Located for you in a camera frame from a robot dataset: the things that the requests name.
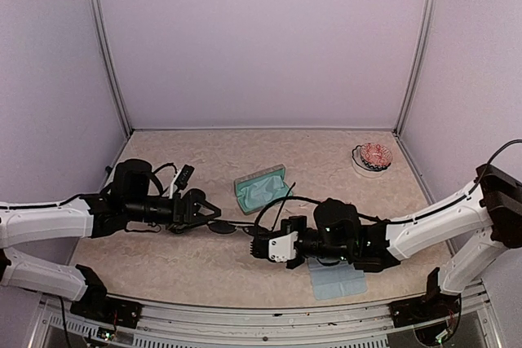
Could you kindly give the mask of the grey glasses case green lining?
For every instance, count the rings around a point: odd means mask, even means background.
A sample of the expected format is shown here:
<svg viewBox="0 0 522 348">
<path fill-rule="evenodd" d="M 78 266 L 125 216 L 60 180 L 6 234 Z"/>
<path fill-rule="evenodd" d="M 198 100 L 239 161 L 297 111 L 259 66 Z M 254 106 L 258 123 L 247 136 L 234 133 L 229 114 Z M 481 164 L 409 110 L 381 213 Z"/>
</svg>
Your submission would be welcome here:
<svg viewBox="0 0 522 348">
<path fill-rule="evenodd" d="M 235 179 L 234 194 L 241 212 L 253 214 L 277 198 L 291 196 L 285 173 L 286 167 L 279 164 Z"/>
</svg>

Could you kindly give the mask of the blue cleaning cloth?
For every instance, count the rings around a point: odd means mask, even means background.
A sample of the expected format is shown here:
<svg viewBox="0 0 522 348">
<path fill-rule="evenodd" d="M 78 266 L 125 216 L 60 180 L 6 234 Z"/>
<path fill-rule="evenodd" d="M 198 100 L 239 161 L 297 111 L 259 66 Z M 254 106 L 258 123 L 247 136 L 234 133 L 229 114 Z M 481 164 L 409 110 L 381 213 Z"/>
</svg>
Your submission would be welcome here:
<svg viewBox="0 0 522 348">
<path fill-rule="evenodd" d="M 281 193 L 285 193 L 285 184 L 280 177 L 272 176 L 261 178 L 241 190 L 243 201 L 247 209 L 257 209 Z"/>
<path fill-rule="evenodd" d="M 359 295 L 367 291 L 365 273 L 345 260 L 309 258 L 312 291 L 318 301 Z"/>
</svg>

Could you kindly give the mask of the black oval glasses case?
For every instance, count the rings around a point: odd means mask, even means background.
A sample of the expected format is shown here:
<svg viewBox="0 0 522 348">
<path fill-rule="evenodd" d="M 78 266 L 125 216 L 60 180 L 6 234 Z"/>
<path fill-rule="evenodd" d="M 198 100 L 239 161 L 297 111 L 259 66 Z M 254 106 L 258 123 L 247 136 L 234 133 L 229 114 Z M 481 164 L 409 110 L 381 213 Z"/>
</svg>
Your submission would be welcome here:
<svg viewBox="0 0 522 348">
<path fill-rule="evenodd" d="M 188 204 L 201 204 L 206 200 L 206 194 L 198 188 L 191 188 L 184 194 Z"/>
</svg>

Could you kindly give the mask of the black round sunglasses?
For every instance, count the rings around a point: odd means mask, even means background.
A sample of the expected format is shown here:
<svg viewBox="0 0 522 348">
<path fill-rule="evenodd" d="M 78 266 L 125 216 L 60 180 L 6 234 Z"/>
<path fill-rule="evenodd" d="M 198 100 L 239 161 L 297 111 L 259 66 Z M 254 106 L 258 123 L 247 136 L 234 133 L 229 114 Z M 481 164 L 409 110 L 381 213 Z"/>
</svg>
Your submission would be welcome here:
<svg viewBox="0 0 522 348">
<path fill-rule="evenodd" d="M 276 228 L 276 225 L 278 224 L 279 217 L 281 216 L 283 207 L 285 206 L 285 203 L 288 200 L 290 193 L 293 191 L 295 185 L 296 185 L 296 182 L 293 182 L 292 185 L 290 186 L 290 188 L 288 189 L 288 191 L 286 192 L 285 197 L 282 199 L 280 207 L 277 212 L 277 215 L 272 224 L 272 227 L 270 229 L 267 229 L 266 227 L 260 227 L 259 230 L 261 232 L 266 233 L 266 232 L 275 231 L 275 228 Z M 208 223 L 207 226 L 212 232 L 220 234 L 220 235 L 232 234 L 238 228 L 240 228 L 248 236 L 254 235 L 254 225 L 250 224 L 248 222 L 232 222 L 232 221 L 224 221 L 224 220 L 216 219 L 216 220 Z"/>
</svg>

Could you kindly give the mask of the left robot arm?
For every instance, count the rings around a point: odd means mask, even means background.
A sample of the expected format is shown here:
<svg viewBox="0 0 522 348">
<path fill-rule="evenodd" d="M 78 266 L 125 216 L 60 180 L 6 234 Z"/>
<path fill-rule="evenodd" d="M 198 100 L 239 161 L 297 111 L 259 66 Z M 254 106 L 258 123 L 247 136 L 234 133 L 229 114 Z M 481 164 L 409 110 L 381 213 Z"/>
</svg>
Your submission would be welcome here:
<svg viewBox="0 0 522 348">
<path fill-rule="evenodd" d="M 185 165 L 164 188 L 157 170 L 144 160 L 116 165 L 112 182 L 98 193 L 78 194 L 48 204 L 1 205 L 1 284 L 69 299 L 75 307 L 106 319 L 113 299 L 89 267 L 68 267 L 16 250 L 19 244 L 60 238 L 102 238 L 130 222 L 151 223 L 181 234 L 220 217 L 219 207 L 197 188 L 189 189 L 194 168 Z"/>
</svg>

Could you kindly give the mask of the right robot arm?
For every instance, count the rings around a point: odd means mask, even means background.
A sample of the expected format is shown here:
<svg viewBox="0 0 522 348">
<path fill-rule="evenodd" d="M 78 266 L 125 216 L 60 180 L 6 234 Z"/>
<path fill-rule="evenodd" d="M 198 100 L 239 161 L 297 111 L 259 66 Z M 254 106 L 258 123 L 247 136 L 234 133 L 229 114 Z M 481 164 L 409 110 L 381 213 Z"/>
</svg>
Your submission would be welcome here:
<svg viewBox="0 0 522 348">
<path fill-rule="evenodd" d="M 467 284 L 509 249 L 521 246 L 521 182 L 484 164 L 462 190 L 415 214 L 364 225 L 351 204 L 327 199 L 313 211 L 316 226 L 304 216 L 282 221 L 268 241 L 268 260 L 287 268 L 304 258 L 337 258 L 364 272 L 379 273 L 416 253 L 470 232 L 468 242 L 427 279 L 417 301 L 419 314 L 433 319 Z"/>
</svg>

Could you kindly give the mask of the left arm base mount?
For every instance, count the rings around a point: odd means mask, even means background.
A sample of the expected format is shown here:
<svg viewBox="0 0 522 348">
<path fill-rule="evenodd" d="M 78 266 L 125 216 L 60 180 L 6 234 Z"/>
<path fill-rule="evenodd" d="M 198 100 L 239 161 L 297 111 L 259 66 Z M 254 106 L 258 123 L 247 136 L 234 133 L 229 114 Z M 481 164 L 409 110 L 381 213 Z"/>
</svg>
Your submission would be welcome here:
<svg viewBox="0 0 522 348">
<path fill-rule="evenodd" d="M 91 268 L 80 264 L 76 268 L 86 282 L 86 291 L 79 300 L 71 303 L 70 312 L 114 327 L 136 329 L 143 305 L 110 297 L 104 283 Z"/>
</svg>

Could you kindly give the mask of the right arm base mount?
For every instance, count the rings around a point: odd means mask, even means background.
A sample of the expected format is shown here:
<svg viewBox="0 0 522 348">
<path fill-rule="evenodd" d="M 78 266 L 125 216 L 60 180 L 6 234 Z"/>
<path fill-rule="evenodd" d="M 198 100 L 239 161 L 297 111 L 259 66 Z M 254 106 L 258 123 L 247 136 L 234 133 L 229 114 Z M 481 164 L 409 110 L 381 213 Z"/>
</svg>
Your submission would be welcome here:
<svg viewBox="0 0 522 348">
<path fill-rule="evenodd" d="M 461 310 L 462 295 L 442 293 L 439 284 L 440 268 L 435 268 L 427 277 L 426 292 L 417 297 L 397 300 L 389 304 L 395 328 L 442 319 Z"/>
</svg>

